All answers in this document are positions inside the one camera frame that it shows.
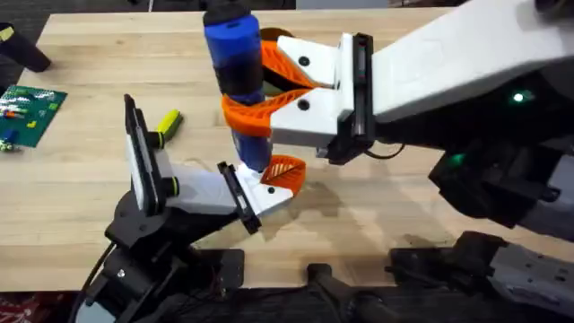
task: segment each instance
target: gray floor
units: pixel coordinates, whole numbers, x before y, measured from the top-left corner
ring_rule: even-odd
[[[251,0],[254,9],[294,8],[295,0]],[[156,10],[196,10],[197,3],[165,3],[156,0]],[[0,22],[12,22],[35,41],[51,13],[105,13],[146,11],[147,3],[131,5],[125,0],[0,0]],[[22,69],[0,57],[0,85],[16,83]],[[241,291],[224,305],[201,304],[181,321],[217,322],[334,322],[332,313],[308,292],[248,301],[270,293],[266,290]],[[552,322],[567,321],[552,314],[523,309],[504,301],[469,298],[451,291],[378,289],[387,304],[398,312],[418,313],[437,322],[537,322],[541,315]]]

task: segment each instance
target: blue plastic bottle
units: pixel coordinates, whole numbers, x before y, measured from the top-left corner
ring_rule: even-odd
[[[249,9],[237,3],[210,9],[204,34],[221,92],[245,105],[265,100],[259,22]],[[265,170],[271,159],[267,138],[231,134],[240,159],[251,170]]]

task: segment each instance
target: wooden table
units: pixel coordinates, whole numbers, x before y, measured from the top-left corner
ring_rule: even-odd
[[[375,37],[375,48],[446,9],[256,13],[262,26],[336,44],[342,31]],[[78,289],[108,242],[103,232],[129,189],[124,155],[124,93],[150,125],[169,109],[186,122],[169,144],[173,162],[216,171],[237,162],[200,13],[52,15],[39,46],[52,58],[21,85],[69,93],[36,149],[1,154],[0,291]],[[395,147],[378,146],[383,153]],[[393,247],[451,245],[464,230],[485,231],[574,260],[566,242],[508,230],[454,211],[427,175],[440,153],[407,147],[391,161],[360,157],[343,167],[306,148],[277,146],[308,162],[305,188],[288,210],[248,236],[239,223],[199,242],[246,251],[245,285],[303,284],[310,262],[327,262],[350,284],[392,284],[383,271]]]

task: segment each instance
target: circuit board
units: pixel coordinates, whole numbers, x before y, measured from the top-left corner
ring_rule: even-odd
[[[14,144],[36,147],[67,96],[64,92],[10,86],[0,97],[0,111],[16,111],[18,118],[0,118],[0,135],[15,130]]]

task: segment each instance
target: wire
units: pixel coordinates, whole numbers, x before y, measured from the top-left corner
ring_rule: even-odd
[[[385,155],[385,156],[377,155],[376,153],[373,153],[372,151],[366,151],[365,154],[367,156],[369,156],[370,158],[385,161],[385,160],[389,160],[389,159],[392,159],[392,158],[395,158],[396,156],[398,156],[398,154],[401,153],[405,147],[406,147],[406,144],[401,144],[401,147],[395,153],[391,153],[391,154]]]
[[[103,264],[104,260],[108,257],[109,253],[111,252],[111,250],[114,247],[116,247],[116,244],[114,242],[111,242],[109,244],[109,246],[101,254],[100,259],[98,259],[98,261],[96,262],[96,265],[91,269],[91,272],[88,275],[88,278],[83,283],[82,289],[80,290],[80,292],[78,293],[78,295],[75,298],[74,306],[72,307],[72,311],[70,312],[70,316],[68,317],[68,323],[74,323],[75,322],[76,316],[78,315],[78,310],[80,309],[80,306],[82,305],[83,299],[85,298],[86,291],[87,291],[88,287],[90,287],[90,284],[91,284],[91,281],[93,280],[93,277],[96,275],[96,273],[98,273],[98,270],[100,270],[101,264]]]

